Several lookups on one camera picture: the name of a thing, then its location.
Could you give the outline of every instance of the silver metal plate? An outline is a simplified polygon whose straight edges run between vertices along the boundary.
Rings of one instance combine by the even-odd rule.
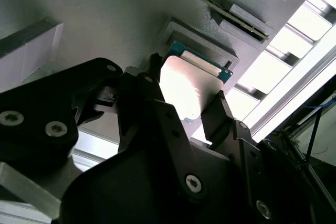
[[[164,99],[181,120],[198,118],[222,86],[221,80],[177,56],[168,57],[161,69]]]

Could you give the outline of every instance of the black cable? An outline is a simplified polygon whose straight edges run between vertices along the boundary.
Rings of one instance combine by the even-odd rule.
[[[319,126],[320,118],[321,118],[321,115],[322,115],[322,110],[323,110],[323,107],[321,107],[317,111],[317,114],[316,114],[315,124],[314,124],[314,127],[313,127],[313,131],[311,133],[311,137],[310,137],[310,141],[309,141],[309,145],[308,145],[308,149],[307,149],[307,153],[306,153],[306,162],[307,163],[309,162],[311,151],[313,149],[313,144],[314,144],[314,141],[315,141],[315,136],[316,136],[316,133],[317,133],[317,128]]]

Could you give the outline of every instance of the black mechanical linkage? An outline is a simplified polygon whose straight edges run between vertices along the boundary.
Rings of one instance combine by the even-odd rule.
[[[161,67],[153,54],[135,76],[99,58],[0,94],[0,167],[23,178],[12,186],[14,175],[0,170],[0,197],[9,199],[9,190],[37,207],[43,199],[58,224],[333,220],[308,167],[268,140],[253,141],[223,92],[201,114],[212,145],[191,143],[164,101]],[[70,157],[77,127],[104,113],[118,115],[118,154],[80,174]]]

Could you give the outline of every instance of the blue cable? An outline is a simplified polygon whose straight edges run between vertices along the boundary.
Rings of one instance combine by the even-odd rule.
[[[306,106],[305,108],[311,108],[311,109],[325,108],[325,107],[328,107],[328,106],[332,105],[334,102],[336,102],[336,98],[332,98],[329,102],[327,102],[326,104],[323,104],[323,105],[319,105],[319,106]]]

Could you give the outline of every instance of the screw head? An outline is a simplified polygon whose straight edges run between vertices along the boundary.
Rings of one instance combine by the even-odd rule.
[[[257,200],[256,206],[258,211],[261,213],[262,216],[265,217],[265,219],[269,220],[272,217],[271,211],[264,202],[262,202],[261,200]]]
[[[107,69],[109,69],[111,71],[116,71],[116,68],[112,65],[107,65]]]
[[[245,123],[243,123],[243,122],[239,122],[239,125],[243,128],[243,129],[247,129],[247,126],[246,126],[246,124]]]
[[[190,191],[192,191],[193,193],[197,194],[202,190],[202,184],[200,180],[194,175],[187,175],[187,177],[185,178],[185,182],[189,187]]]
[[[22,124],[24,116],[15,110],[7,110],[0,113],[0,124],[4,126],[17,126]]]
[[[146,76],[145,79],[146,79],[146,81],[153,82],[152,78],[150,78],[148,76]]]
[[[52,121],[52,122],[47,123],[45,127],[45,131],[48,136],[60,137],[60,136],[64,136],[65,134],[67,134],[68,128],[62,122]]]

